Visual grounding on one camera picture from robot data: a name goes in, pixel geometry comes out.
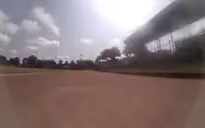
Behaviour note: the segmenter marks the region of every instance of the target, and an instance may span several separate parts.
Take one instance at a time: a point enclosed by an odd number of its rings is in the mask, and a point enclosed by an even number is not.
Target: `sports field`
[[[205,128],[205,80],[0,67],[0,128]]]

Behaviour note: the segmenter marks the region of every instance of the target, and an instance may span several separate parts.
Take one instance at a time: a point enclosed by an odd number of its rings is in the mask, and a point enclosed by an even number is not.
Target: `sun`
[[[143,25],[153,6],[153,0],[93,0],[95,11],[104,20],[123,30]]]

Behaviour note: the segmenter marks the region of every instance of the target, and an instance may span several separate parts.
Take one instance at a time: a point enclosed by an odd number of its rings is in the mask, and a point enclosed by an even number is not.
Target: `tree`
[[[101,55],[98,56],[100,59],[111,59],[116,60],[116,57],[121,56],[121,52],[117,47],[112,47],[110,49],[104,49]]]
[[[8,64],[6,57],[3,55],[0,55],[0,64]]]
[[[18,57],[10,58],[9,62],[10,62],[10,64],[15,65],[15,66],[20,65],[20,59]]]
[[[32,67],[36,66],[36,62],[37,62],[37,57],[34,55],[31,55],[27,58],[28,65],[30,65]]]

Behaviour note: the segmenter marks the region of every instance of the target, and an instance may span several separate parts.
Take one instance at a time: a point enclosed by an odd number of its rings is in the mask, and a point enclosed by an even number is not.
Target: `cloud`
[[[0,33],[0,42],[7,45],[11,41],[10,37],[6,34]]]
[[[5,51],[5,49],[4,49],[4,48],[2,48],[2,47],[0,47],[0,52],[3,52],[3,51]]]
[[[49,29],[52,33],[54,33],[56,36],[60,35],[59,28],[55,25],[54,18],[45,11],[42,7],[36,7],[33,8],[32,13],[34,17],[47,29]]]
[[[87,38],[81,38],[81,39],[79,39],[79,42],[81,42],[83,44],[92,44],[93,40],[92,39],[87,39]]]
[[[16,49],[11,49],[9,50],[12,54],[17,54],[17,50]]]
[[[41,29],[37,21],[32,21],[29,19],[24,19],[21,26],[26,32],[34,32]]]
[[[35,51],[35,50],[38,50],[39,47],[38,46],[29,45],[29,46],[26,47],[26,49]]]
[[[14,23],[8,23],[7,30],[10,34],[16,34],[17,31],[19,30],[19,26]]]
[[[18,31],[19,26],[11,23],[9,21],[9,17],[0,10],[0,32],[7,33],[7,34],[16,34]]]
[[[60,46],[60,42],[56,41],[56,40],[48,40],[44,37],[38,37],[37,39],[33,39],[33,40],[28,40],[27,43],[31,43],[31,44],[35,44],[35,45],[39,45],[39,46]]]

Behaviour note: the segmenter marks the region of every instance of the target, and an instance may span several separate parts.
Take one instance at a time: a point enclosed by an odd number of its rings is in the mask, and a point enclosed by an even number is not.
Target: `roof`
[[[176,0],[130,35],[125,43],[147,43],[205,17],[205,0]]]

